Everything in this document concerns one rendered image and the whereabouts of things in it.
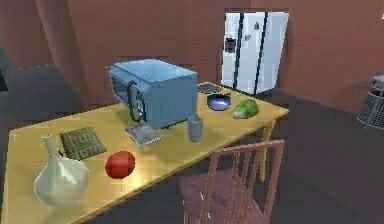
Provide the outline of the grey cup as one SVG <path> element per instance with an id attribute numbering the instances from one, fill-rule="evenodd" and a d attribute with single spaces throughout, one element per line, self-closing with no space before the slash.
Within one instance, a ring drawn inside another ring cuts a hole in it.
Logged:
<path id="1" fill-rule="evenodd" d="M 203 120 L 195 115 L 188 119 L 188 136 L 193 143 L 198 143 L 202 138 Z"/>

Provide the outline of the dark blue bowl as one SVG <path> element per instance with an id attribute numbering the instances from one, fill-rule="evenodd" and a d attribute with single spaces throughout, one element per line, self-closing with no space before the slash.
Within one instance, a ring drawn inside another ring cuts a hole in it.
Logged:
<path id="1" fill-rule="evenodd" d="M 207 97 L 207 106 L 213 111 L 225 111 L 231 106 L 231 95 L 211 94 Z"/>

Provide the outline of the dark grey square mat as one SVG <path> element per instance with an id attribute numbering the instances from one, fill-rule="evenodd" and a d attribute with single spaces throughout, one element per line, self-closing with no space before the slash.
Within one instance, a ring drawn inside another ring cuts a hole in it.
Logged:
<path id="1" fill-rule="evenodd" d="M 213 94 L 220 92 L 221 90 L 221 87 L 209 83 L 201 84 L 198 87 L 198 91 L 203 94 Z"/>

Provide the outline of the blue microwave oven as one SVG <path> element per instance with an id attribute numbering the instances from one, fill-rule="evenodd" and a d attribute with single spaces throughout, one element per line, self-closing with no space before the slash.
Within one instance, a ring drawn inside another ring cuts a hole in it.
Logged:
<path id="1" fill-rule="evenodd" d="M 197 114 L 198 74 L 157 59 L 115 63 L 109 70 L 114 97 L 130 118 L 153 129 Z"/>

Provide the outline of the yellow wooden table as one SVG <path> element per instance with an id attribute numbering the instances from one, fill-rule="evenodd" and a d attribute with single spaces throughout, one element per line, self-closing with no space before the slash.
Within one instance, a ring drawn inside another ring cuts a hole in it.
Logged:
<path id="1" fill-rule="evenodd" d="M 125 132 L 134 122 L 122 104 L 14 129 L 9 133 L 0 224 L 82 224 L 204 159 L 216 148 L 259 129 L 264 130 L 263 139 L 267 141 L 276 120 L 288 110 L 265 101 L 258 105 L 257 116 L 238 120 L 231 117 L 230 110 L 210 110 L 206 96 L 201 94 L 198 115 L 203 119 L 203 136 L 198 143 L 189 141 L 187 124 L 183 122 L 160 130 L 160 141 L 137 147 Z M 35 178 L 47 162 L 42 136 L 50 133 L 59 141 L 60 133 L 84 127 L 94 129 L 107 151 L 84 161 L 90 170 L 90 184 L 77 203 L 60 208 L 46 206 L 34 194 Z M 133 153 L 136 167 L 125 179 L 111 179 L 104 171 L 105 162 L 110 154 L 122 150 Z"/>

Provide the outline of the green lettuce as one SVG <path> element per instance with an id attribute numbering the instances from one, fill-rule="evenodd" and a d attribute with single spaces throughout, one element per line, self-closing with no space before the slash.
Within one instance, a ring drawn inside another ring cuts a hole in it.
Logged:
<path id="1" fill-rule="evenodd" d="M 249 119 L 256 116 L 259 113 L 259 107 L 257 103 L 252 99 L 243 100 L 232 111 L 232 117 L 234 119 Z"/>

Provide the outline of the white double-door fridge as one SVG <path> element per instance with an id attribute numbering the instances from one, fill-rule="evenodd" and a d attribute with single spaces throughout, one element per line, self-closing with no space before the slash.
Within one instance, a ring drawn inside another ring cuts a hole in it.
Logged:
<path id="1" fill-rule="evenodd" d="M 236 90 L 255 95 L 255 79 L 260 50 L 264 12 L 243 12 L 240 66 Z M 224 21 L 224 46 L 221 84 L 233 87 L 236 60 L 236 45 L 240 12 L 227 12 Z M 257 93 L 269 91 L 276 86 L 289 14 L 268 12 L 267 29 Z"/>

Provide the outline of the brown wooden chair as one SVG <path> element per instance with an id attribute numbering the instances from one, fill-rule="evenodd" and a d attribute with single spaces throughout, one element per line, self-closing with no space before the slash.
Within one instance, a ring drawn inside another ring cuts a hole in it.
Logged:
<path id="1" fill-rule="evenodd" d="M 183 224 L 270 224 L 285 141 L 216 149 L 208 173 L 180 179 Z M 253 199 L 261 153 L 274 152 L 264 210 Z"/>

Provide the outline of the red tomato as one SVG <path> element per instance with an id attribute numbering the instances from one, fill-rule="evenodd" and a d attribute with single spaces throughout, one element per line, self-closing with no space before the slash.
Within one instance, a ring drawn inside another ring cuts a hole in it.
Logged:
<path id="1" fill-rule="evenodd" d="M 119 151 L 108 157 L 105 171 L 113 179 L 124 179 L 134 171 L 135 165 L 135 157 L 131 152 Z"/>

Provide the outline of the green patterned mat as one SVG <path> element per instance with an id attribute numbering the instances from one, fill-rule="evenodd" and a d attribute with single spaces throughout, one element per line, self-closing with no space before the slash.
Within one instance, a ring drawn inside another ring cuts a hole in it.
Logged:
<path id="1" fill-rule="evenodd" d="M 84 160 L 106 152 L 106 148 L 92 127 L 60 134 L 65 155 L 69 159 Z"/>

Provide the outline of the white glass vase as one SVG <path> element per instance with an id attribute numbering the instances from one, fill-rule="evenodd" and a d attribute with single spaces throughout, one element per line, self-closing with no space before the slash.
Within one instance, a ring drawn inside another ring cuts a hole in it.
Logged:
<path id="1" fill-rule="evenodd" d="M 44 134 L 42 139 L 48 162 L 35 179 L 35 196 L 48 206 L 67 206 L 77 202 L 89 185 L 88 167 L 81 161 L 61 156 L 51 134 Z"/>

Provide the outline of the grey mesh bin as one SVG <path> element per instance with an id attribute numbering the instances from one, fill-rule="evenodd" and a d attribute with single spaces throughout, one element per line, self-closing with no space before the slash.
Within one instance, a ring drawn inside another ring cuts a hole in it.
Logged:
<path id="1" fill-rule="evenodd" d="M 384 75 L 373 77 L 357 120 L 365 126 L 384 129 Z"/>

